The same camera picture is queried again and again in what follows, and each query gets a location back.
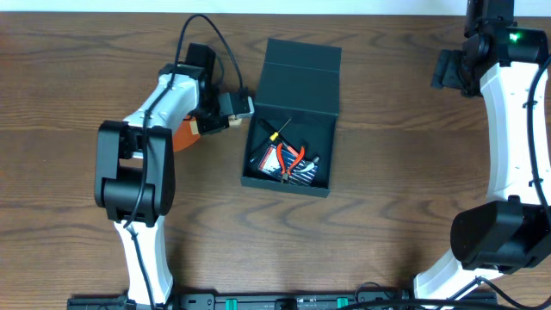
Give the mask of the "small black handled hammer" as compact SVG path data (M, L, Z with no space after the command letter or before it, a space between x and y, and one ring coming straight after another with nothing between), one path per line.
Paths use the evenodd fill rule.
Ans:
M290 119L278 130L274 129L265 119L261 119L259 121L259 125L262 129L267 131L270 136L269 139L272 141L278 141L279 143L283 144L283 146L295 157L299 156L299 153L288 143L288 141L281 135L281 130L290 122ZM299 173L310 171L316 164L319 163L319 157L316 156L311 161L306 161L305 165L306 167L299 170Z

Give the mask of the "black yellow screwdriver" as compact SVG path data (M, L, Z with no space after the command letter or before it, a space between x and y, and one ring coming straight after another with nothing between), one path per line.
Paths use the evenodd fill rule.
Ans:
M280 129L276 130L272 125L270 125L265 119L261 119L258 122L258 125L268 133L268 137L256 148L251 152L251 155L249 156L248 163L253 164L255 161L259 159L259 157L263 154L266 148L273 144L279 144L283 143L284 145L288 146L288 142L285 140L285 138L281 134L281 130L290 122L290 119L288 119Z

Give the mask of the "red scraper wooden handle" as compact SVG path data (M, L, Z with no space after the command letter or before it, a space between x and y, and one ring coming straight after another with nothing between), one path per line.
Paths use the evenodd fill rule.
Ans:
M241 119L237 119L234 115L228 117L228 126L221 129L214 129L210 132L201 133L199 131L199 123L195 117L186 117L172 138L173 151L180 152L189 146L192 146L199 140L201 136L219 133L229 127L238 127L242 124Z

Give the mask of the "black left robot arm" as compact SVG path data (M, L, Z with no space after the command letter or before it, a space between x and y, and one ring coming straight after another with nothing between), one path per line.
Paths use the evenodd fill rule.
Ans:
M229 127L231 97L213 82L216 52L192 43L165 65L145 102L122 121L98 128L96 205L121 238L129 275L126 309L175 309L165 217L176 193L174 136L185 121L199 135Z

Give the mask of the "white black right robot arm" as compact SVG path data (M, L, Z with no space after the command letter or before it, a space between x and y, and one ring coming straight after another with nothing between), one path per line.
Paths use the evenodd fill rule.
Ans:
M521 28L511 0L467 4L465 40L442 50L431 84L481 97L490 176L486 202L453 220L449 250L413 280L425 309L453 309L481 284L536 267L550 253L548 37Z

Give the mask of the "blue drill bit case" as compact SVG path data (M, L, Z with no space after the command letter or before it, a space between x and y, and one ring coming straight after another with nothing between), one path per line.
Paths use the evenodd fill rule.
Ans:
M281 148L278 146L270 146L264 153L257 168L260 172L277 181L293 185L310 186L317 174L319 166L316 164L310 171L299 173L299 170L306 167L306 161L308 160L302 159L301 161L297 161L297 157L287 151L283 146ZM294 166L285 180L282 179L283 169L281 162L284 163L285 169L288 169L291 165Z

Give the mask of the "black gift box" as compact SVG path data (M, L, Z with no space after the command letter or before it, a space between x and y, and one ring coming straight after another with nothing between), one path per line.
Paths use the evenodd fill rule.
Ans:
M242 185L317 197L330 194L341 55L340 47L268 40L245 144ZM300 184L296 172L282 182L274 153L270 155L274 173L260 170L274 131L296 152L304 147L306 161L319 160L310 183Z

